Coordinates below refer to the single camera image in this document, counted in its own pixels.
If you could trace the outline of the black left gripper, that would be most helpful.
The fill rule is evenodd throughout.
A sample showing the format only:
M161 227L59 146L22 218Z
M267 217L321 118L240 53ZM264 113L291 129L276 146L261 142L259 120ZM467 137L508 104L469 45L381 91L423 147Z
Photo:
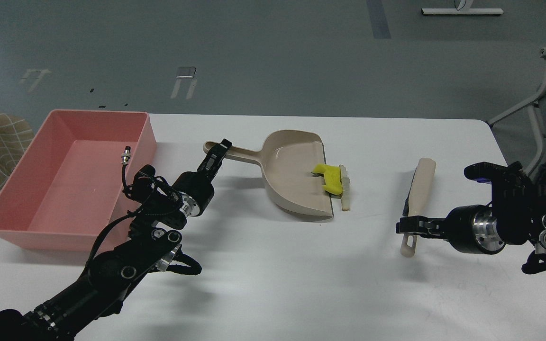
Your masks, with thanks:
M223 139L219 143L205 143L206 153L195 172L184 172L173 183L173 188L182 194L184 202L191 209L189 216L200 216L214 196L212 181L222 166L232 143Z

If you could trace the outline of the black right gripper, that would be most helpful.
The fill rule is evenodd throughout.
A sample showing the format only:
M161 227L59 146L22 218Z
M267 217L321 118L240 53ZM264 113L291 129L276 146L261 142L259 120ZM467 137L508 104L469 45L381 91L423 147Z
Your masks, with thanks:
M403 216L396 223L396 233L444 239L464 254L496 255L506 246L491 207L483 205L457 207L446 218Z

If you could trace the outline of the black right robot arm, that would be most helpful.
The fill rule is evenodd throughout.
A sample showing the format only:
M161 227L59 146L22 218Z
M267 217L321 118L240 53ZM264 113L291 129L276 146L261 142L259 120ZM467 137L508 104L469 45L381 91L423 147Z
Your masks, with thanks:
M396 224L405 237L444 240L464 254L495 255L507 245L530 242L534 250L522 265L525 274L546 270L546 184L536 184L520 162L502 166L479 162L464 169L466 179L491 186L487 205L454 208L445 218L409 210Z

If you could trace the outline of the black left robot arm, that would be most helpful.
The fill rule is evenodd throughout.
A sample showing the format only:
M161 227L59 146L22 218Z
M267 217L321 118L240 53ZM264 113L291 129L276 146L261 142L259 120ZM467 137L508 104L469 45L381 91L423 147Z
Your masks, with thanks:
M202 267L182 251L189 216L200 216L214 196L212 181L232 143L215 143L194 172L175 183L156 175L146 164L124 195L139 203L98 234L78 279L61 293L22 314L0 311L0 341L73 341L93 320L118 314L124 300L150 273L197 276Z

